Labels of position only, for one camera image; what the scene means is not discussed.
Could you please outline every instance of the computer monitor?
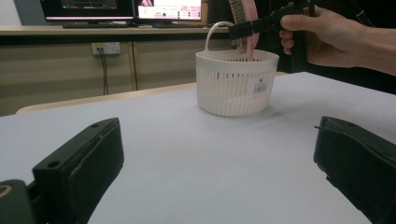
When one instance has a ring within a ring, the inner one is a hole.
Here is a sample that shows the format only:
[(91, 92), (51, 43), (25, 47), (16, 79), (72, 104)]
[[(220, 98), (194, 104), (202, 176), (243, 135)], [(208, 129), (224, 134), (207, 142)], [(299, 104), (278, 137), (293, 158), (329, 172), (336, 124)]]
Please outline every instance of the computer monitor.
[(131, 21), (131, 0), (40, 0), (46, 21)]
[(136, 23), (201, 21), (201, 0), (133, 0)]

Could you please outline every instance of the black device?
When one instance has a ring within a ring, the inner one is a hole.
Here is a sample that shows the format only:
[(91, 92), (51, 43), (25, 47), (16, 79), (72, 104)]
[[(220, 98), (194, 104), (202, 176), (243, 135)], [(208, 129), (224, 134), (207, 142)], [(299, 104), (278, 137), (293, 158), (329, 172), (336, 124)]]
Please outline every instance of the black device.
[(341, 119), (323, 117), (314, 162), (372, 223), (396, 223), (396, 146)]
[(27, 187), (0, 182), (0, 223), (87, 223), (123, 162), (120, 121), (94, 123), (35, 166)]
[(40, 2), (46, 21), (51, 22), (84, 22), (95, 28), (94, 25), (99, 22), (131, 21), (134, 18), (131, 0), (40, 0)]
[[(309, 6), (310, 11), (314, 13), (313, 3), (302, 3), (302, 1), (294, 1), (293, 4), (282, 7), (272, 12), (267, 17), (260, 18), (255, 21), (246, 21), (230, 26), (230, 38), (238, 39), (251, 36), (257, 33), (267, 33), (270, 48), (277, 48), (280, 45), (279, 31), (282, 30), (280, 19), (285, 15), (304, 14), (303, 7)], [(306, 66), (306, 53), (304, 32), (298, 31), (294, 33), (294, 47), (291, 49), (291, 63), (293, 72), (303, 72)]]

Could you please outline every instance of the black cable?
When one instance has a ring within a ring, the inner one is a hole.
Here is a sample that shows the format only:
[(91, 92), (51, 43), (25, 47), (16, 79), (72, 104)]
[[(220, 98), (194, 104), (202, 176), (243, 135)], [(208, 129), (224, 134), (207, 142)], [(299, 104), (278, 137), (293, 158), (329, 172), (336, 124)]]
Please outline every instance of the black cable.
[(105, 56), (105, 52), (103, 51), (103, 48), (99, 48), (98, 50), (103, 66), (103, 95), (108, 95), (106, 56)]

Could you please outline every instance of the table surface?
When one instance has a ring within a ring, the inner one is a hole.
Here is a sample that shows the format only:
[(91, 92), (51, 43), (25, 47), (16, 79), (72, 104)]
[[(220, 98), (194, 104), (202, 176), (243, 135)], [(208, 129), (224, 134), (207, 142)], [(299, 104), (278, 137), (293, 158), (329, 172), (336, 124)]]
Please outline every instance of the table surface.
[(396, 96), (301, 73), (276, 77), (253, 116), (201, 110), (196, 89), (0, 118), (0, 179), (31, 169), (75, 134), (119, 118), (124, 166), (90, 223), (348, 223), (369, 220), (313, 162), (322, 116), (396, 143)]

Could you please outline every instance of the finger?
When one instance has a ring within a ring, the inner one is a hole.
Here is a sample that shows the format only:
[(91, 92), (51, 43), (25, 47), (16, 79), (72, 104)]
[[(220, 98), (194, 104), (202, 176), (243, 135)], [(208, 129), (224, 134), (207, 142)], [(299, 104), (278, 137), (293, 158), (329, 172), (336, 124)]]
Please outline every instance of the finger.
[(284, 48), (288, 48), (288, 49), (291, 49), (294, 46), (293, 39), (282, 39), (280, 43)]
[(281, 30), (279, 31), (279, 36), (283, 39), (292, 39), (293, 38), (293, 32), (292, 31), (287, 31), (287, 30)]
[(286, 15), (282, 17), (280, 24), (289, 31), (306, 30), (317, 33), (323, 28), (323, 21), (320, 18), (304, 15)]
[(285, 52), (285, 54), (291, 55), (291, 49), (283, 48), (283, 51)]

